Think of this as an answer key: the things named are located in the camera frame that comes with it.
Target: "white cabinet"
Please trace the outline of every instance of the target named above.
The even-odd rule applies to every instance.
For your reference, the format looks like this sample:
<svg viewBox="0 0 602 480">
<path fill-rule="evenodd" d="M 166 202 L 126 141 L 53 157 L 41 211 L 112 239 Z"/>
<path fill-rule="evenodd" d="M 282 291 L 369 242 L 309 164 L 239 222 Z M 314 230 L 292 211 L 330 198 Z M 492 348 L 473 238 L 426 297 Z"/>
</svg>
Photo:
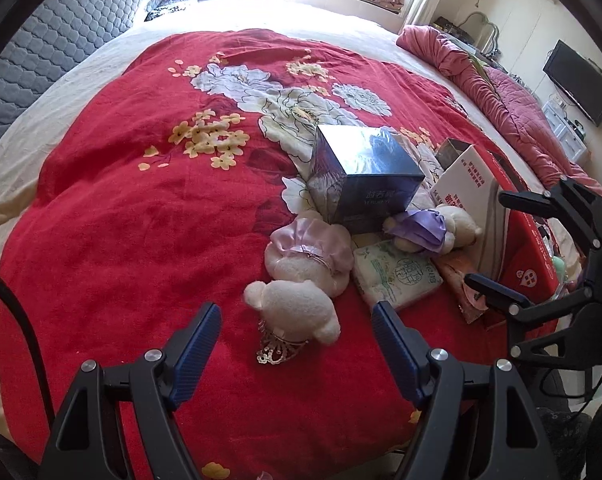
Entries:
<svg viewBox="0 0 602 480">
<path fill-rule="evenodd" d="M 568 159 L 577 164 L 583 163 L 588 156 L 588 148 L 563 117 L 562 110 L 557 111 L 550 103 L 546 103 L 543 113 Z"/>
</svg>

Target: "stuffed animal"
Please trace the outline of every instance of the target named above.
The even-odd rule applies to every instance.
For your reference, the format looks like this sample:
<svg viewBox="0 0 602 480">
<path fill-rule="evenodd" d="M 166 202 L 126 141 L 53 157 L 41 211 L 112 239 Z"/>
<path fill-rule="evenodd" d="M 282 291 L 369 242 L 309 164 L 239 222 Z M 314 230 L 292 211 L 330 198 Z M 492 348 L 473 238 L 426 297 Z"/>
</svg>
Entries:
<svg viewBox="0 0 602 480">
<path fill-rule="evenodd" d="M 406 253 L 440 256 L 475 243 L 482 229 L 460 207 L 406 211 L 388 218 L 383 231 L 394 236 L 394 245 Z"/>
<path fill-rule="evenodd" d="M 265 267 L 274 280 L 311 280 L 331 298 L 346 289 L 353 265 L 348 230 L 311 210 L 274 231 L 265 249 Z"/>
<path fill-rule="evenodd" d="M 244 300 L 258 310 L 274 336 L 290 343 L 315 338 L 329 345 L 340 335 L 334 304 L 311 280 L 301 283 L 276 280 L 267 285 L 253 282 Z"/>
</svg>

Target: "white plastic package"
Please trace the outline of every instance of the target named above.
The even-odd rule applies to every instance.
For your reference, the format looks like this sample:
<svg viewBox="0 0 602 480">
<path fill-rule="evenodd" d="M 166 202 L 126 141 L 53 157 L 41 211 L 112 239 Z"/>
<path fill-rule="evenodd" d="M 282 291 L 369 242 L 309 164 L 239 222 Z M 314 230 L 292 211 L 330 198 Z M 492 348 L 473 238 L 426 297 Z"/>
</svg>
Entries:
<svg viewBox="0 0 602 480">
<path fill-rule="evenodd" d="M 352 274 L 370 307 L 379 301 L 388 301 L 397 311 L 443 283 L 430 259 L 399 251 L 391 240 L 354 251 Z"/>
</svg>

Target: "television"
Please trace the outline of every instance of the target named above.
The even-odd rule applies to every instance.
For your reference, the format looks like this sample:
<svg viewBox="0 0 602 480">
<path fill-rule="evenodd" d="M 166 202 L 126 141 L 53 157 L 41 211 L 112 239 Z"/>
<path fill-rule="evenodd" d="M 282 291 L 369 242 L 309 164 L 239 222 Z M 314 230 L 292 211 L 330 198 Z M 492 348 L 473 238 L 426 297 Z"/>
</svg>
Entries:
<svg viewBox="0 0 602 480">
<path fill-rule="evenodd" d="M 559 40 L 543 71 L 596 126 L 602 123 L 602 74 Z"/>
</svg>

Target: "blue gripper pad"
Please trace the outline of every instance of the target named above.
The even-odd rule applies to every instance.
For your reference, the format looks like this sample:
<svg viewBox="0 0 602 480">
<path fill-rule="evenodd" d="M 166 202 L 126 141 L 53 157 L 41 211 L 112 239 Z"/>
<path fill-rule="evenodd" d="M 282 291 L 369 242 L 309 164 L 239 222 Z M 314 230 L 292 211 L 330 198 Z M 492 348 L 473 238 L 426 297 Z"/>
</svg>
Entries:
<svg viewBox="0 0 602 480">
<path fill-rule="evenodd" d="M 430 346 L 413 328 L 407 328 L 387 301 L 372 308 L 372 330 L 404 399 L 421 409 L 434 391 L 430 376 Z"/>
<path fill-rule="evenodd" d="M 187 328 L 178 330 L 164 346 L 166 405 L 172 412 L 190 400 L 221 332 L 221 309 L 204 303 Z"/>
</svg>

